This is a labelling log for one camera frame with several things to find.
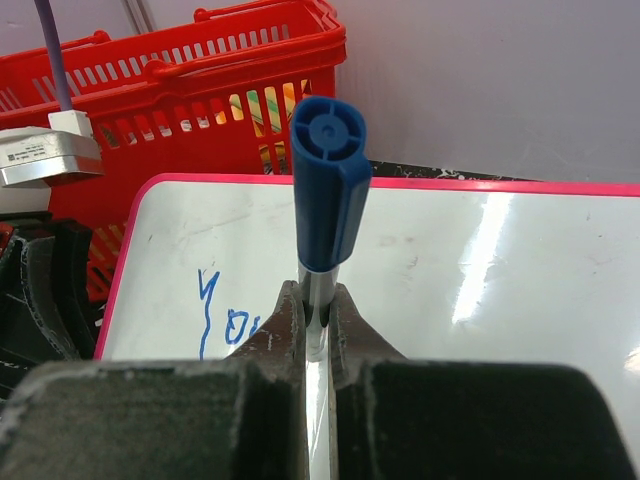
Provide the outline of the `pink framed whiteboard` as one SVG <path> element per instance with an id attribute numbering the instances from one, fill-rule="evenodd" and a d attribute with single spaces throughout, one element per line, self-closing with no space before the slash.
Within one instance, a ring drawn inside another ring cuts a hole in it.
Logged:
<path id="1" fill-rule="evenodd" d="M 297 276 L 289 178 L 165 174 L 136 195 L 96 357 L 216 359 Z M 639 188 L 377 178 L 338 279 L 411 359 L 566 365 L 639 459 Z"/>

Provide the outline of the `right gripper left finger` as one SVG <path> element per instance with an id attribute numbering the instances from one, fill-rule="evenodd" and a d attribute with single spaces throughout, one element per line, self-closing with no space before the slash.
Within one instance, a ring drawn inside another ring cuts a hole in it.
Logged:
<path id="1" fill-rule="evenodd" d="M 49 362 L 2 412 L 5 479 L 305 479 L 305 314 L 285 282 L 231 355 Z"/>

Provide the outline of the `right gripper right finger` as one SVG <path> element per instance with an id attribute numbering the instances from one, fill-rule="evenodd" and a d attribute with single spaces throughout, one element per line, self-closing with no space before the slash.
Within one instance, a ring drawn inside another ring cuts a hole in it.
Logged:
<path id="1" fill-rule="evenodd" d="M 411 360 L 338 285 L 330 306 L 341 479 L 633 479 L 603 395 L 561 365 Z"/>

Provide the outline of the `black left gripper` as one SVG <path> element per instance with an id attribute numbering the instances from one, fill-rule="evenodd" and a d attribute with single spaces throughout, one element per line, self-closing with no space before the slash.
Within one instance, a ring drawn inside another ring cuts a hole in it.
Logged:
<path id="1" fill-rule="evenodd" d="M 87 292 L 92 232 L 77 222 L 42 223 L 50 217 L 1 215 L 2 400 L 36 365 L 91 359 L 96 348 L 96 315 Z M 22 278 L 9 246 L 18 228 Z"/>

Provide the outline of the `blue capped whiteboard marker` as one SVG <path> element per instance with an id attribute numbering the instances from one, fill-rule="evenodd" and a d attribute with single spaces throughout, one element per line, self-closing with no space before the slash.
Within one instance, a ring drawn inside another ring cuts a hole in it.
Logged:
<path id="1" fill-rule="evenodd" d="M 323 355 L 338 272 L 353 253 L 371 184 L 366 123 L 353 106 L 310 96 L 295 108 L 293 160 L 298 282 L 306 353 Z"/>

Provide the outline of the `red plastic basket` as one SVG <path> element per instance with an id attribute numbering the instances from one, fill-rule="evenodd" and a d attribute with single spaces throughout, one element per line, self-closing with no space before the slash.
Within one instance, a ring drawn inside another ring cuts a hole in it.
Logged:
<path id="1" fill-rule="evenodd" d="M 104 300 L 137 192 L 163 173 L 263 174 L 258 145 L 283 140 L 291 168 L 290 121 L 255 136 L 235 121 L 229 97 L 294 82 L 297 103 L 335 92 L 346 29 L 325 1 L 255 1 L 199 9 L 190 24 L 114 40 L 103 31 L 62 47 L 75 109 L 101 150 L 102 176 L 47 186 L 49 210 L 90 228 L 87 290 Z M 3 129 L 49 126 L 59 108 L 44 49 L 1 60 Z"/>

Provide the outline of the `striped sponge block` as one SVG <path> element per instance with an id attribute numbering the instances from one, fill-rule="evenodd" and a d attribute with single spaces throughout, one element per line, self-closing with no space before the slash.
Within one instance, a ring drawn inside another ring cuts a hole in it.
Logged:
<path id="1" fill-rule="evenodd" d="M 251 116 L 251 123 L 255 136 L 260 139 L 267 134 L 278 135 L 282 133 L 282 119 L 291 120 L 293 110 L 297 104 L 294 82 L 285 82 L 282 85 L 282 103 L 284 112 L 280 112 L 278 103 L 278 93 L 274 86 L 265 87 L 262 91 L 265 108 L 260 103 L 260 92 L 257 90 L 246 91 L 244 96 L 232 94 L 229 97 L 229 104 L 232 117 L 235 121 L 243 120 L 245 116 Z M 258 152 L 265 174 L 274 174 L 274 166 L 277 165 L 279 172 L 289 174 L 290 168 L 287 160 L 287 147 L 283 140 L 275 141 L 272 147 L 266 143 L 258 145 Z"/>

